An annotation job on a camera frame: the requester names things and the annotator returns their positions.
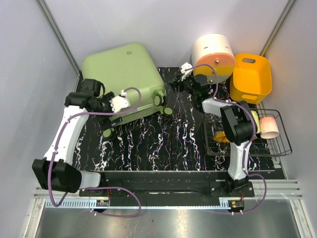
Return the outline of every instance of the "wire basket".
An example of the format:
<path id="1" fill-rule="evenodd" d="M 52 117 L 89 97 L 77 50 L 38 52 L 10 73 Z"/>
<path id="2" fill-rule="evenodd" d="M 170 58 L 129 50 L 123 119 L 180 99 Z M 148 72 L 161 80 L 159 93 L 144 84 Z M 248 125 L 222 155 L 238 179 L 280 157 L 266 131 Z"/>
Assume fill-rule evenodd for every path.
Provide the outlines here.
<path id="1" fill-rule="evenodd" d="M 251 109 L 256 111 L 259 119 L 263 117 L 274 117 L 279 129 L 279 136 L 274 139 L 262 139 L 257 134 L 250 147 L 251 157 L 279 157 L 290 155 L 293 150 L 288 139 L 285 126 L 279 111 L 274 109 Z M 230 143 L 216 142 L 213 137 L 223 131 L 221 117 L 204 114 L 204 129 L 207 154 L 212 156 L 230 156 Z"/>

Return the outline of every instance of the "orange plastic basket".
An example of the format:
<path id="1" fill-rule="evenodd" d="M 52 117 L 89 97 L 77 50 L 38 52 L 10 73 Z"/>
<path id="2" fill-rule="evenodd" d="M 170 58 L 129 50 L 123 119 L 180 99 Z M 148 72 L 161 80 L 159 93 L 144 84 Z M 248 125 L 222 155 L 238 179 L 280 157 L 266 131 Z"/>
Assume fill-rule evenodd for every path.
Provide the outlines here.
<path id="1" fill-rule="evenodd" d="M 258 104 L 272 91 L 269 62 L 262 56 L 240 53 L 235 56 L 236 66 L 230 77 L 230 97 Z"/>

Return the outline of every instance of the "white wall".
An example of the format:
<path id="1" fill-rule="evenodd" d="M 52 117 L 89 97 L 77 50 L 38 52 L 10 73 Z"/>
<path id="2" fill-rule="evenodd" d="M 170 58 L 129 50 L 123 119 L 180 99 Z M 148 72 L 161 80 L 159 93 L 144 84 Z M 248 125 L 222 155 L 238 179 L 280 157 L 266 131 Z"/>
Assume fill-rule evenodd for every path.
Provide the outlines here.
<path id="1" fill-rule="evenodd" d="M 224 34 L 259 54 L 287 0 L 46 0 L 81 65 L 96 52 L 143 43 L 157 66 L 180 66 L 196 39 Z"/>
<path id="2" fill-rule="evenodd" d="M 264 100 L 280 110 L 293 153 L 285 158 L 288 175 L 298 179 L 317 231 L 317 1 L 299 0 L 273 43 L 267 58 L 273 90 Z"/>
<path id="3" fill-rule="evenodd" d="M 76 75 L 34 0 L 0 1 L 0 237 L 19 236 L 31 169 L 57 131 Z"/>

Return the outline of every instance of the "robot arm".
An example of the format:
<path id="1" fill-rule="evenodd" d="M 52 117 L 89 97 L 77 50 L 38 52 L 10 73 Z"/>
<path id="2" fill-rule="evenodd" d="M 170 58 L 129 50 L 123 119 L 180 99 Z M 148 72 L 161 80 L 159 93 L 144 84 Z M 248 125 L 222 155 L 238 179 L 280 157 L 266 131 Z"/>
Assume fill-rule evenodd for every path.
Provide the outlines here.
<path id="1" fill-rule="evenodd" d="M 56 152 L 56 156 L 52 169 L 52 190 L 75 193 L 81 188 L 99 186 L 101 180 L 99 173 L 78 171 L 72 167 L 74 149 L 89 115 L 80 115 L 70 121 L 68 119 L 80 113 L 116 113 L 130 106 L 127 98 L 121 95 L 114 96 L 112 92 L 97 98 L 100 95 L 101 87 L 105 93 L 105 87 L 102 83 L 86 79 L 83 89 L 79 93 L 70 93 L 66 97 L 64 114 L 56 136 L 44 158 L 42 160 L 35 159 L 32 165 L 43 189 L 48 189 L 48 171 L 53 152 Z M 115 122 L 110 121 L 109 117 L 96 116 L 102 128 L 111 128 L 116 125 Z M 58 148 L 55 150 L 57 138 L 65 123 L 68 124 L 61 135 Z"/>
<path id="2" fill-rule="evenodd" d="M 244 172 L 247 168 L 250 149 L 249 140 L 253 135 L 251 119 L 237 106 L 217 99 L 210 98 L 211 86 L 204 75 L 192 76 L 192 66 L 185 63 L 181 66 L 181 75 L 170 86 L 174 91 L 186 91 L 192 95 L 194 107 L 202 113 L 214 114 L 221 117 L 224 133 L 230 141 L 230 175 L 226 187 L 228 191 L 241 188 L 248 183 L 248 177 Z M 247 111 L 250 108 L 245 101 L 238 102 Z"/>

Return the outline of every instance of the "cable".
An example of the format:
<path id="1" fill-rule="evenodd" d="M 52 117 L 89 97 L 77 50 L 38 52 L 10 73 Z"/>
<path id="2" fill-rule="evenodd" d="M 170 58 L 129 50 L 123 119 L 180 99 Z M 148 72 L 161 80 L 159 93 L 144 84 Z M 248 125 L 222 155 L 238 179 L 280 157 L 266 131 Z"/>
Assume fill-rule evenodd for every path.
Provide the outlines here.
<path id="1" fill-rule="evenodd" d="M 234 106 L 237 106 L 238 108 L 240 108 L 241 110 L 243 110 L 243 112 L 245 112 L 245 114 L 249 117 L 251 123 L 252 123 L 252 129 L 253 129 L 253 132 L 252 132 L 252 137 L 250 138 L 249 140 L 249 143 L 245 145 L 244 147 L 244 150 L 243 150 L 243 157 L 242 157 L 242 170 L 243 172 L 246 174 L 246 176 L 249 176 L 249 177 L 260 177 L 262 180 L 263 180 L 263 183 L 264 183 L 264 195 L 263 195 L 263 198 L 261 200 L 261 202 L 254 208 L 252 208 L 251 210 L 249 211 L 245 211 L 243 213 L 250 213 L 250 212 L 253 212 L 255 210 L 257 210 L 264 202 L 265 200 L 265 197 L 266 197 L 266 192 L 267 192 L 267 187 L 266 187 L 266 181 L 265 181 L 265 178 L 260 175 L 260 174 L 251 174 L 249 175 L 248 173 L 248 169 L 244 167 L 244 164 L 245 164 L 245 157 L 246 157 L 246 149 L 249 145 L 251 145 L 252 141 L 253 141 L 253 138 L 255 137 L 256 135 L 256 131 L 257 131 L 257 126 L 256 126 L 256 123 L 254 121 L 254 118 L 253 116 L 248 112 L 247 109 L 245 109 L 244 107 L 242 107 L 240 104 L 236 103 L 236 102 L 230 102 L 230 101 L 224 101 L 224 100 L 220 100 L 220 99 L 217 99 L 215 96 L 218 92 L 218 74 L 216 72 L 216 70 L 209 64 L 206 64 L 206 63 L 203 63 L 203 64 L 199 64 L 199 65 L 196 65 L 192 68 L 189 68 L 189 69 L 186 69 L 185 71 L 188 71 L 188 70 L 192 70 L 192 69 L 195 69 L 195 68 L 198 68 L 198 67 L 201 67 L 201 66 L 207 66 L 209 68 L 212 69 L 212 71 L 214 72 L 214 75 L 215 75 L 215 81 L 216 81 L 216 89 L 215 89 L 215 92 L 213 94 L 213 99 L 217 102 L 221 102 L 221 103 L 226 103 L 226 104 L 231 104 L 231 105 L 234 105 Z"/>
<path id="2" fill-rule="evenodd" d="M 49 191 L 50 200 L 51 200 L 52 205 L 54 207 L 59 207 L 62 204 L 63 200 L 65 199 L 66 195 L 68 194 L 66 192 L 63 195 L 63 197 L 61 198 L 61 200 L 59 201 L 59 203 L 56 203 L 55 200 L 54 200 L 53 191 L 52 191 L 52 170 L 53 170 L 53 164 L 54 164 L 55 156 L 57 154 L 58 144 L 60 142 L 61 136 L 63 135 L 63 132 L 65 131 L 66 126 L 70 123 L 70 121 L 72 119 L 74 119 L 75 117 L 81 116 L 81 115 L 116 116 L 116 115 L 122 115 L 122 114 L 125 114 L 125 113 L 132 112 L 133 110 L 138 108 L 139 104 L 141 103 L 142 96 L 141 96 L 140 90 L 135 88 L 135 87 L 129 87 L 129 88 L 125 89 L 124 92 L 126 92 L 128 90 L 135 90 L 139 94 L 139 100 L 138 100 L 137 104 L 133 108 L 130 108 L 130 109 L 122 111 L 122 112 L 117 112 L 117 113 L 94 113 L 94 112 L 77 113 L 77 114 L 72 115 L 71 117 L 69 117 L 67 119 L 67 122 L 65 122 L 64 125 L 62 126 L 62 128 L 60 129 L 59 134 L 58 134 L 57 139 L 56 139 L 55 146 L 54 146 L 54 150 L 55 151 L 52 154 L 52 159 L 50 161 L 50 166 L 49 166 L 49 171 L 48 171 L 48 191 Z"/>
<path id="3" fill-rule="evenodd" d="M 132 217 L 137 217 L 140 215 L 141 213 L 141 202 L 138 199 L 138 197 L 136 195 L 134 195 L 133 192 L 131 192 L 130 190 L 127 190 L 126 188 L 123 187 L 87 187 L 85 188 L 86 190 L 106 190 L 106 189 L 118 189 L 118 190 L 123 190 L 126 191 L 127 193 L 129 193 L 132 197 L 134 197 L 134 199 L 137 201 L 139 209 L 138 212 L 136 214 L 132 214 L 132 215 L 115 215 L 115 214 L 105 214 L 105 213 L 101 213 L 101 212 L 96 212 L 95 214 L 99 214 L 102 216 L 107 216 L 107 217 L 121 217 L 121 218 L 132 218 Z"/>

